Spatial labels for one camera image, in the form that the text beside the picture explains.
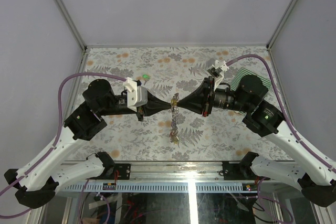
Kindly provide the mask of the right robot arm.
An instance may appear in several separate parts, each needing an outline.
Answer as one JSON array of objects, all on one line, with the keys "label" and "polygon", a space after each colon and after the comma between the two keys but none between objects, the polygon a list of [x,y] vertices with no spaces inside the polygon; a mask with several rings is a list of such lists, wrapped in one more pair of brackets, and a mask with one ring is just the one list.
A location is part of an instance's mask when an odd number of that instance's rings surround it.
[{"label": "right robot arm", "polygon": [[245,179],[255,175],[285,183],[312,203],[327,207],[335,202],[335,161],[317,150],[304,137],[296,138],[284,114],[264,100],[268,92],[255,75],[243,76],[236,90],[216,89],[212,77],[178,102],[180,108],[207,117],[213,108],[243,112],[243,123],[253,133],[279,146],[297,164],[290,166],[249,152],[240,161],[239,172]]}]

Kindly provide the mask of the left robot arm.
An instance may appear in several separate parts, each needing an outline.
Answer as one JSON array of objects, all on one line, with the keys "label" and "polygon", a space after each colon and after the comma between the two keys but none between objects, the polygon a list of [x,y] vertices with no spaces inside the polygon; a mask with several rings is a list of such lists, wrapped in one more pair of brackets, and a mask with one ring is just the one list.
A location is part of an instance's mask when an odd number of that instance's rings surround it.
[{"label": "left robot arm", "polygon": [[104,116],[135,114],[143,121],[145,116],[171,107],[141,86],[140,81],[127,78],[123,86],[122,93],[115,95],[109,81],[96,79],[91,82],[82,94],[84,102],[61,121],[55,139],[24,167],[5,172],[6,181],[17,189],[15,197],[21,205],[36,209],[78,181],[109,179],[114,175],[115,163],[105,151],[72,167],[60,167],[70,154],[107,126]]}]

